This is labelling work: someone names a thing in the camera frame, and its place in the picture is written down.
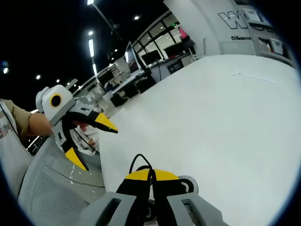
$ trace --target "sleeve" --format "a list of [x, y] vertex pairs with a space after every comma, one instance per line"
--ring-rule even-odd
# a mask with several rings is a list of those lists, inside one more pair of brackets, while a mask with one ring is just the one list
[[31, 113], [18, 107], [11, 100], [4, 100], [4, 103], [16, 121], [20, 138], [24, 139], [27, 134]]

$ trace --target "yellow circle marking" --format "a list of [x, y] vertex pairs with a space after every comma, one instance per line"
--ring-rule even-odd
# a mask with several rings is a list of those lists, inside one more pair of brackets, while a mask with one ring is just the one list
[[[56, 107], [54, 107], [54, 106], [52, 105], [52, 103], [51, 103], [51, 101], [52, 101], [52, 98], [54, 98], [55, 96], [59, 96], [59, 97], [61, 98], [61, 102], [60, 102], [60, 104], [59, 104], [58, 106], [56, 106]], [[59, 94], [59, 93], [55, 93], [55, 94], [54, 94], [54, 95], [52, 95], [52, 96], [51, 96], [51, 98], [50, 98], [50, 106], [52, 106], [53, 108], [57, 108], [57, 107], [59, 107], [59, 106], [61, 105], [62, 101], [63, 101], [63, 98], [62, 98], [61, 94]]]

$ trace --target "computer monitor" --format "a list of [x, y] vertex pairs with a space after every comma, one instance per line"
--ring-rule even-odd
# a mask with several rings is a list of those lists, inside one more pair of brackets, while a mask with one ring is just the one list
[[184, 50], [185, 50], [185, 48], [184, 48], [182, 42], [174, 44], [174, 45], [164, 49], [164, 51], [166, 52], [166, 54], [169, 58], [181, 55]]
[[107, 71], [104, 75], [98, 78], [101, 86], [104, 86], [108, 81], [114, 78], [112, 71]]
[[131, 74], [139, 73], [141, 71], [140, 65], [138, 64], [134, 49], [131, 42], [128, 43], [126, 52], [124, 54], [126, 63], [130, 69]]
[[150, 65], [156, 61], [159, 61], [162, 59], [162, 57], [160, 56], [159, 52], [157, 50], [149, 52], [147, 54], [144, 54], [142, 56], [142, 59], [144, 60], [146, 65]]

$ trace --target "glass wall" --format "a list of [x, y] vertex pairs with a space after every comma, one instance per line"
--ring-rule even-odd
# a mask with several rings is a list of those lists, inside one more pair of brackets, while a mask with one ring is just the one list
[[177, 18], [175, 18], [175, 16], [173, 14], [170, 14], [167, 17], [165, 17], [163, 19], [163, 22], [165, 23], [165, 25], [167, 27], [175, 26], [176, 24], [179, 23], [179, 21], [177, 20]]
[[159, 46], [159, 49], [161, 50], [164, 58], [168, 59], [168, 56], [167, 56], [166, 52], [164, 51], [164, 49], [174, 45], [174, 41], [173, 41], [172, 37], [170, 36], [170, 34], [166, 33], [165, 35], [162, 35], [159, 38], [157, 38], [155, 41], [156, 41], [156, 44]]
[[164, 30], [165, 30], [164, 25], [161, 22], [159, 22], [157, 25], [155, 25], [153, 28], [150, 29], [150, 34], [152, 35], [153, 38], [155, 38]]
[[144, 54], [155, 50], [159, 52], [163, 60], [168, 59], [164, 49], [182, 41], [179, 26], [180, 23], [175, 16], [172, 13], [168, 14], [137, 40], [134, 50], [141, 59]]
[[179, 28], [174, 28], [170, 31], [171, 35], [173, 36], [174, 40], [176, 43], [179, 43], [181, 42], [181, 34], [180, 34], [180, 31], [179, 31]]

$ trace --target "white table surface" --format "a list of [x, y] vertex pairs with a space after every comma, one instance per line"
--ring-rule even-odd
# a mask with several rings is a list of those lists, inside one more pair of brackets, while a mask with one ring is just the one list
[[[301, 162], [296, 71], [268, 58], [205, 57], [158, 83], [111, 120], [100, 156], [116, 191], [134, 156], [196, 179], [231, 226], [266, 226], [287, 200]], [[145, 165], [138, 159], [134, 166]]]

